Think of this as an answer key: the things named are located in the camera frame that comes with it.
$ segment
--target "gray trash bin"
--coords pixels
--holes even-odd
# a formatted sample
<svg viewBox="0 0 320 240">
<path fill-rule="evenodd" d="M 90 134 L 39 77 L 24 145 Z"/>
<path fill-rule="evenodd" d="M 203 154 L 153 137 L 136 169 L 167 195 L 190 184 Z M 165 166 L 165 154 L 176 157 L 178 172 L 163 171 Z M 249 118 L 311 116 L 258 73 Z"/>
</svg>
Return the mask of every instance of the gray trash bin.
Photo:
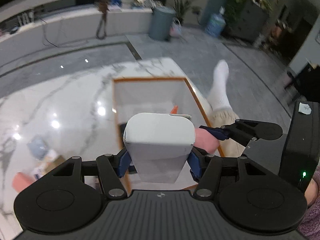
<svg viewBox="0 0 320 240">
<path fill-rule="evenodd" d="M 168 7 L 155 7 L 149 30 L 149 37 L 164 41 L 169 37 L 170 27 L 175 17 L 176 12 Z"/>
</svg>

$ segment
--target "beige pants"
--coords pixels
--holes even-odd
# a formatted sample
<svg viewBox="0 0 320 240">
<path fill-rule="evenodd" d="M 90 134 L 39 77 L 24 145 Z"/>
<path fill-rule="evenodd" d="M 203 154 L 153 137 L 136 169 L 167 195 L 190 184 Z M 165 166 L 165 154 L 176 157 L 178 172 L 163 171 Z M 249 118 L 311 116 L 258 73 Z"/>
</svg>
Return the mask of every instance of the beige pants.
<svg viewBox="0 0 320 240">
<path fill-rule="evenodd" d="M 219 110 L 208 115 L 212 127 L 230 125 L 238 119 L 238 115 L 232 109 Z M 244 147 L 232 139 L 220 141 L 225 157 L 239 157 L 244 151 Z"/>
</svg>

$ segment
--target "white marble tabletop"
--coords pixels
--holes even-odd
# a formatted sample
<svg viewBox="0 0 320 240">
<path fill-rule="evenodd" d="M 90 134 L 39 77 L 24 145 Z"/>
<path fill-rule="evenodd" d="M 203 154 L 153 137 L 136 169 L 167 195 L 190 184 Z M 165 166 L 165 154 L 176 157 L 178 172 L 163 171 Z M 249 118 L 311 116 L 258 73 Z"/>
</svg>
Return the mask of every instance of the white marble tabletop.
<svg viewBox="0 0 320 240">
<path fill-rule="evenodd" d="M 117 154 L 120 149 L 112 111 L 112 79 L 145 76 L 185 74 L 170 58 L 125 62 L 65 75 L 0 99 L 0 229 L 6 223 L 1 223 L 3 219 L 14 223 L 17 192 L 12 188 L 13 177 L 20 171 L 30 173 L 37 164 L 27 143 L 39 134 L 66 159 L 77 155 L 86 161 L 105 153 Z M 207 102 L 194 90 L 206 109 Z M 99 114 L 99 107 L 105 109 L 105 115 Z M 194 184 L 189 169 L 186 164 L 175 184 L 152 185 L 142 183 L 137 174 L 130 175 L 132 188 L 182 189 Z M 17 225 L 12 227 L 16 234 Z"/>
</svg>

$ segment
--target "white plastic container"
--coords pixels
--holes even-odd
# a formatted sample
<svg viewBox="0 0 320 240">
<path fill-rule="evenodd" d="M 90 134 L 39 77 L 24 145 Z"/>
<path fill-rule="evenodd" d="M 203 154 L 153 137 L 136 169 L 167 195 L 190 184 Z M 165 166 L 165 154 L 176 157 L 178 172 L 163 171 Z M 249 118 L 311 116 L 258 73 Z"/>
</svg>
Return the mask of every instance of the white plastic container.
<svg viewBox="0 0 320 240">
<path fill-rule="evenodd" d="M 175 183 L 195 142 L 195 127 L 185 117 L 140 113 L 128 121 L 123 142 L 142 182 Z"/>
</svg>

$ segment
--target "pink object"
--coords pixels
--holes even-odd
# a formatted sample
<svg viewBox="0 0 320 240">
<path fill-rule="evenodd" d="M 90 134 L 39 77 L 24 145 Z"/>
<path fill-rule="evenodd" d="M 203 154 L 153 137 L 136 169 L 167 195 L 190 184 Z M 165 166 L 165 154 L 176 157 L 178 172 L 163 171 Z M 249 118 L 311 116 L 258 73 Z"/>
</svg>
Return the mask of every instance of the pink object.
<svg viewBox="0 0 320 240">
<path fill-rule="evenodd" d="M 30 176 L 23 174 L 22 172 L 18 172 L 12 180 L 12 187 L 16 190 L 16 192 L 20 193 L 34 182 L 35 180 Z"/>
<path fill-rule="evenodd" d="M 218 139 L 204 129 L 196 128 L 195 132 L 196 141 L 194 146 L 204 149 L 208 154 L 214 154 L 220 145 Z"/>
</svg>

